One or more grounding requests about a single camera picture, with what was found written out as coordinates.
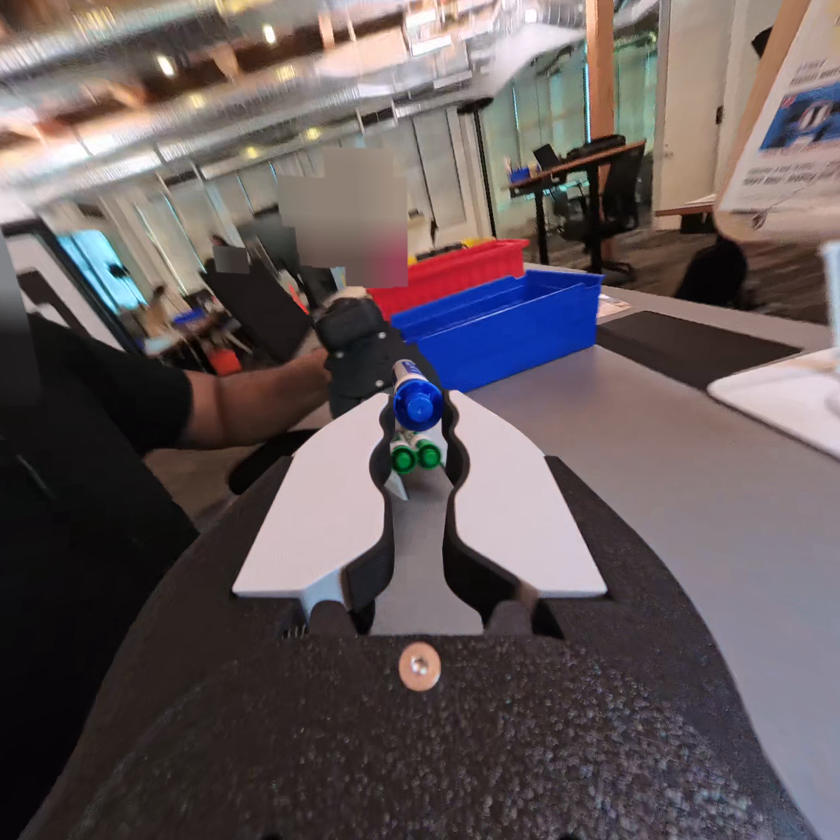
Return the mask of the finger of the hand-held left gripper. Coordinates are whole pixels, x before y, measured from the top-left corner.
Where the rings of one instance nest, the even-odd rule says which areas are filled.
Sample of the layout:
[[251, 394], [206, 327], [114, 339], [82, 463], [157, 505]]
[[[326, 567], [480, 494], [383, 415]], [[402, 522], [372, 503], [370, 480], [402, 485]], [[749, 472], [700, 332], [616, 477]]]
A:
[[[402, 438], [406, 441], [404, 436], [394, 436], [392, 441], [394, 438]], [[385, 459], [384, 444], [377, 446], [374, 451], [374, 483], [379, 488], [391, 492], [394, 497], [407, 501], [408, 494], [405, 488], [405, 476], [407, 475], [397, 476], [392, 472], [390, 446], [388, 449], [388, 460]]]

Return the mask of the blue plastic bin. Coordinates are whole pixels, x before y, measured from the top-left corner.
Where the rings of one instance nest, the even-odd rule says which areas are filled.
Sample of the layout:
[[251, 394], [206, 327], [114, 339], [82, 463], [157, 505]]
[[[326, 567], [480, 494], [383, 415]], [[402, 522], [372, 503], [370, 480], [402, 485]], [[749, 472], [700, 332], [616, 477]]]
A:
[[471, 392], [595, 343], [602, 275], [529, 269], [392, 316], [447, 390]]

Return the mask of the black table mat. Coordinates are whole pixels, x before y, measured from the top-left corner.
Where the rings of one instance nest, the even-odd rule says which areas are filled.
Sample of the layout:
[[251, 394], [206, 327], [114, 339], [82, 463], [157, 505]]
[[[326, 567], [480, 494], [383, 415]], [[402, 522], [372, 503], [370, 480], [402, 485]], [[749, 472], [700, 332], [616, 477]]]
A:
[[705, 391], [709, 384], [802, 350], [651, 311], [597, 327], [596, 343], [669, 379]]

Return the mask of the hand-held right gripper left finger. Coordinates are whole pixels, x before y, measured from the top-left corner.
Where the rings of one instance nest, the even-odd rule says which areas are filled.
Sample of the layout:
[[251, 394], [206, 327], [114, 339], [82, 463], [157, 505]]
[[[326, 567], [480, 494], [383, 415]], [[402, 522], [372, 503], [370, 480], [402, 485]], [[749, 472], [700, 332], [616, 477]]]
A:
[[374, 395], [332, 420], [292, 456], [232, 587], [238, 598], [367, 610], [394, 571], [392, 399]]

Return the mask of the person's left forearm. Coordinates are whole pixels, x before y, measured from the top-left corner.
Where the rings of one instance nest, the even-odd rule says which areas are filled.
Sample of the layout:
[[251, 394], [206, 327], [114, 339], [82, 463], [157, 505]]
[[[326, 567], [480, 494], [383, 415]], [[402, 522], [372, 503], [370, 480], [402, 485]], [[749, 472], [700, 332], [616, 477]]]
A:
[[315, 349], [286, 364], [225, 377], [160, 366], [143, 410], [140, 451], [262, 444], [327, 402], [329, 359]]

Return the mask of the wooden pillar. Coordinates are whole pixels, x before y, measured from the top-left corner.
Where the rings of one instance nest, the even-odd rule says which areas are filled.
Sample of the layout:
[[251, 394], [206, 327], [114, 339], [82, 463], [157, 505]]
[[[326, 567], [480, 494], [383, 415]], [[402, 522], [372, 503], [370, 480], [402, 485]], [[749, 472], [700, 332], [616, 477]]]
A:
[[585, 2], [590, 140], [606, 137], [615, 130], [613, 15], [613, 1]]

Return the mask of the black backpack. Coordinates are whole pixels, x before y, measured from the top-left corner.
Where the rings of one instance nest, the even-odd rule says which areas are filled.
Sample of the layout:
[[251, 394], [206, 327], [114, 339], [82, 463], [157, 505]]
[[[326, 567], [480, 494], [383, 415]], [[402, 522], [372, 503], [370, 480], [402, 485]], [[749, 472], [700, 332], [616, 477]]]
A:
[[738, 308], [748, 277], [741, 247], [718, 234], [713, 244], [697, 251], [674, 298], [719, 308]]

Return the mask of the black board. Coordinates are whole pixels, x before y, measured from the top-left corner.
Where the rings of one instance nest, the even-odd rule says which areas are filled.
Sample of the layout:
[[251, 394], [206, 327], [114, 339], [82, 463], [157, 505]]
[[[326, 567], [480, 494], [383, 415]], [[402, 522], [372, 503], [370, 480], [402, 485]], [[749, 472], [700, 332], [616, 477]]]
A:
[[295, 357], [311, 329], [308, 313], [263, 266], [206, 270], [202, 279], [250, 339], [279, 363]]

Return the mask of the wooden standing desk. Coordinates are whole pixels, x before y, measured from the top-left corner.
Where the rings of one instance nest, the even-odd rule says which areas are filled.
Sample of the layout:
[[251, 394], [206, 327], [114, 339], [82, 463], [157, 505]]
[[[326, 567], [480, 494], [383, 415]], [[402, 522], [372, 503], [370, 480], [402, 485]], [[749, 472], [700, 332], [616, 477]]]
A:
[[508, 184], [510, 197], [529, 196], [534, 204], [535, 228], [537, 231], [537, 247], [539, 263], [548, 266], [550, 263], [549, 254], [549, 226], [545, 215], [544, 197], [550, 189], [566, 183], [571, 175], [585, 175], [585, 190], [582, 194], [593, 190], [595, 198], [595, 210], [592, 211], [595, 225], [598, 224], [600, 214], [599, 192], [603, 189], [606, 177], [610, 171], [610, 163], [620, 154], [631, 150], [639, 145], [644, 147], [646, 152], [647, 142], [639, 140], [631, 143], [618, 144], [618, 135], [612, 138], [600, 138], [589, 143], [587, 147], [581, 148], [578, 154], [566, 157], [558, 164], [548, 169], [538, 171], [524, 180]]

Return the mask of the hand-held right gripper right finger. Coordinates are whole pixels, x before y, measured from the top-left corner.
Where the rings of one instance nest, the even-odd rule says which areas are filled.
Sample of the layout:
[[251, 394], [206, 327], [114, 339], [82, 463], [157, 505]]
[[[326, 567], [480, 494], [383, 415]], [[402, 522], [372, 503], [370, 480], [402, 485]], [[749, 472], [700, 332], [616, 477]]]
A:
[[600, 599], [607, 585], [541, 448], [458, 391], [444, 396], [444, 577], [478, 614]]

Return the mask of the red plastic bin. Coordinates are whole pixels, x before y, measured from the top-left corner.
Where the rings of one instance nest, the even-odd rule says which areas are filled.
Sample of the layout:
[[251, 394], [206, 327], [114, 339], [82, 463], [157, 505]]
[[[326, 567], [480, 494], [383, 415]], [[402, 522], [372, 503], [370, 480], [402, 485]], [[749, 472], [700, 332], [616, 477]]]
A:
[[404, 287], [368, 290], [386, 319], [461, 291], [524, 271], [527, 239], [492, 239], [409, 266]]

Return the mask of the blue dry-erase marker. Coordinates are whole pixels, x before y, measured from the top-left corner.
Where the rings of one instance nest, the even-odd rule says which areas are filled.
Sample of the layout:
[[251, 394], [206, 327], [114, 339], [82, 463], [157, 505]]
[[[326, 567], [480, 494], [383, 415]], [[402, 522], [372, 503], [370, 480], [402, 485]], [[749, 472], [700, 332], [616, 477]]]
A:
[[398, 360], [392, 368], [395, 420], [413, 432], [424, 432], [440, 421], [444, 395], [411, 360]]

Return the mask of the white stand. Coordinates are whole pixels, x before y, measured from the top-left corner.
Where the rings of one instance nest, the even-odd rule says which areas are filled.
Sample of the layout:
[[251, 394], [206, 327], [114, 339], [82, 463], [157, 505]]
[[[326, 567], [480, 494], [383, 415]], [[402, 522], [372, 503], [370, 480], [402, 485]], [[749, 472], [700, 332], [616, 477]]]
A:
[[821, 246], [832, 344], [709, 384], [716, 402], [839, 459], [839, 242]]

